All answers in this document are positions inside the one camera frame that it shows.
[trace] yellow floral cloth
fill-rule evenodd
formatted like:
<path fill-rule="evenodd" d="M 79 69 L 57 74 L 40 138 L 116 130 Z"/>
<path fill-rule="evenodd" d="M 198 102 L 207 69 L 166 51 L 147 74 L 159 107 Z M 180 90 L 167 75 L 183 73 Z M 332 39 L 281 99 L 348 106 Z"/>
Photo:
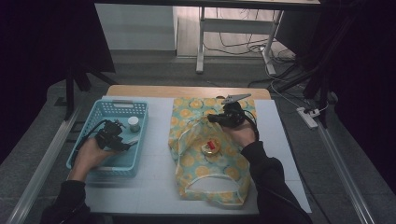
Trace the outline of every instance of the yellow floral cloth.
<path fill-rule="evenodd" d="M 222 100 L 213 98 L 176 98 L 171 118 L 169 147 L 177 164 L 176 180 L 179 194 L 189 200 L 206 200 L 224 205 L 242 205 L 248 196 L 250 173 L 230 136 L 217 123 L 207 120 L 208 114 L 223 113 Z M 242 109 L 255 115 L 253 100 L 239 101 Z M 209 139 L 219 143 L 219 152 L 206 156 L 202 146 Z M 236 191 L 190 189 L 201 178 L 217 177 L 232 180 Z"/>

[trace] metal rail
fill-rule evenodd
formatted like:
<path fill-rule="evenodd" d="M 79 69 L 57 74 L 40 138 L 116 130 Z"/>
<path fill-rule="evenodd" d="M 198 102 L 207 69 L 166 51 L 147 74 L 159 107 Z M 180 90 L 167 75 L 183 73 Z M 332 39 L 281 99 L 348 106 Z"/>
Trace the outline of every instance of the metal rail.
<path fill-rule="evenodd" d="M 321 122 L 318 123 L 318 131 L 325 147 L 327 148 L 327 151 L 329 152 L 335 170 L 340 176 L 346 192 L 350 196 L 352 204 L 355 207 L 356 213 L 358 214 L 361 223 L 374 224 L 374 218 L 370 212 L 369 207 L 367 206 L 366 201 L 364 201 L 364 198 L 361 195 L 361 191 L 353 180 L 342 155 L 340 154 L 337 146 L 332 140 L 332 136 L 330 135 L 329 131 L 323 127 Z"/>
<path fill-rule="evenodd" d="M 59 128 L 58 132 L 55 134 L 52 142 L 47 149 L 46 154 L 44 155 L 41 162 L 38 164 L 35 173 L 30 179 L 29 184 L 27 185 L 25 191 L 23 192 L 20 200 L 15 206 L 14 210 L 11 213 L 11 216 L 8 218 L 7 224 L 19 224 L 23 223 L 29 214 L 30 209 L 37 197 L 41 187 L 43 186 L 47 176 L 52 168 L 53 163 L 58 157 L 59 152 L 62 149 L 62 145 L 69 134 L 74 122 L 77 119 L 79 111 L 82 108 L 82 104 L 84 99 L 87 97 L 87 93 L 82 93 L 83 97 L 78 103 L 78 107 L 74 111 L 74 113 L 70 116 L 69 120 L 64 120 Z"/>

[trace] black sleeve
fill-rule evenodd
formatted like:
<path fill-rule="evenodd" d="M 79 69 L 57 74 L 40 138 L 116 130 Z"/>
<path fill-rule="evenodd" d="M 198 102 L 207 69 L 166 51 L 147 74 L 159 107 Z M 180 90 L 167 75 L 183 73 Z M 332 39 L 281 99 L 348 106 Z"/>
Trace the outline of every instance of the black sleeve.
<path fill-rule="evenodd" d="M 84 223 L 90 214 L 85 204 L 85 183 L 67 180 L 61 185 L 61 192 L 55 203 L 47 207 L 41 215 L 41 224 Z"/>
<path fill-rule="evenodd" d="M 311 223 L 285 183 L 282 163 L 267 157 L 262 142 L 251 143 L 241 153 L 250 163 L 261 223 Z"/>

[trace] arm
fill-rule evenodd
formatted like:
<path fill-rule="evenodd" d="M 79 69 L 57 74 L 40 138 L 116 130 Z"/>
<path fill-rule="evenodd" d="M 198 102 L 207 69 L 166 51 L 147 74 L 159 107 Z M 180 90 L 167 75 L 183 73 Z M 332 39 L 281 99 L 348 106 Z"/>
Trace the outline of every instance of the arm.
<path fill-rule="evenodd" d="M 243 147 L 241 154 L 250 163 L 250 174 L 258 191 L 260 220 L 265 223 L 310 223 L 309 216 L 285 183 L 282 163 L 267 157 L 262 142 L 255 141 L 250 124 L 245 121 L 235 129 L 222 129 Z"/>
<path fill-rule="evenodd" d="M 91 168 L 113 154 L 114 151 L 99 148 L 94 138 L 88 139 L 81 147 L 69 177 L 62 183 L 55 203 L 43 211 L 40 223 L 84 223 L 90 214 L 90 208 L 85 204 L 85 179 Z"/>

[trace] blue plastic basket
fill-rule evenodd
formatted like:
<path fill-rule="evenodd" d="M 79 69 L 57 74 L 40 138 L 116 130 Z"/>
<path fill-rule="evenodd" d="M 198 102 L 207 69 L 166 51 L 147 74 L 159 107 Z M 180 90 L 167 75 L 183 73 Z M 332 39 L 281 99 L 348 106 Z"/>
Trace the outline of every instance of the blue plastic basket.
<path fill-rule="evenodd" d="M 85 122 L 81 133 L 79 134 L 78 140 L 73 147 L 72 153 L 67 160 L 66 166 L 71 169 L 71 158 L 76 149 L 77 144 L 83 136 L 94 128 L 96 124 L 104 119 L 114 121 L 117 119 L 119 122 L 124 124 L 126 129 L 122 128 L 122 133 L 119 137 L 122 138 L 122 142 L 125 143 L 128 140 L 140 135 L 137 144 L 131 146 L 129 150 L 123 151 L 120 154 L 106 158 L 98 167 L 90 171 L 90 175 L 99 176 L 129 176 L 134 177 L 137 173 L 139 158 L 143 146 L 143 139 L 147 128 L 149 119 L 148 115 L 148 103 L 137 102 L 137 101 L 109 101 L 109 100 L 98 100 L 92 107 L 90 115 Z M 138 117 L 140 130 L 137 133 L 132 133 L 128 128 L 128 118 Z M 99 131 L 104 127 L 104 124 L 99 126 L 96 131 Z"/>

